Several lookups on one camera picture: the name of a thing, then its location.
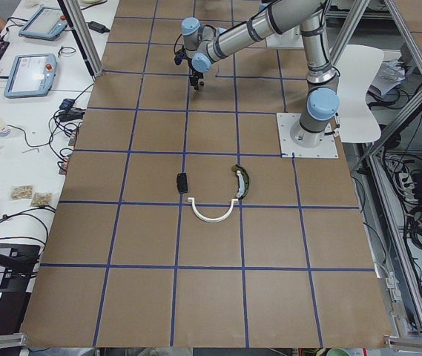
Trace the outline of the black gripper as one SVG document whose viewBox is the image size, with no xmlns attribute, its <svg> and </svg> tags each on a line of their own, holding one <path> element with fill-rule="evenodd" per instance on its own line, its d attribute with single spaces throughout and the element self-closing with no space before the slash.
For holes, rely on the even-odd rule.
<svg viewBox="0 0 422 356">
<path fill-rule="evenodd" d="M 204 85 L 204 74 L 199 71 L 192 69 L 190 75 L 190 85 L 195 91 L 198 91 L 201 86 Z"/>
</svg>

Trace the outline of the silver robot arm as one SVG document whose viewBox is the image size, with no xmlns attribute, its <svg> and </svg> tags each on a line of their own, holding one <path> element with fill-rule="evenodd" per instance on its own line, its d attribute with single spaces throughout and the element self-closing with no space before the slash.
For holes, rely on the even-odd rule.
<svg viewBox="0 0 422 356">
<path fill-rule="evenodd" d="M 190 85 L 197 89 L 204 73 L 214 63 L 273 34 L 282 35 L 293 27 L 300 28 L 308 68 L 308 94 L 299 121 L 291 127 L 291 138 L 300 147 L 315 148 L 340 105 L 339 74 L 330 57 L 326 35 L 328 6 L 327 1 L 273 1 L 227 30 L 188 17 L 181 23 L 183 44 L 175 51 L 174 62 L 176 65 L 187 62 Z"/>
</svg>

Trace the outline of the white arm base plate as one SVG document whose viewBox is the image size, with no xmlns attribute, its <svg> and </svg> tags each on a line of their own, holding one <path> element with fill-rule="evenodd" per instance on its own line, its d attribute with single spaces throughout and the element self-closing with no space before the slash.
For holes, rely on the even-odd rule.
<svg viewBox="0 0 422 356">
<path fill-rule="evenodd" d="M 328 122 L 320 133 L 309 133 L 300 126 L 300 113 L 276 113 L 282 158 L 337 159 L 339 157 Z"/>
</svg>

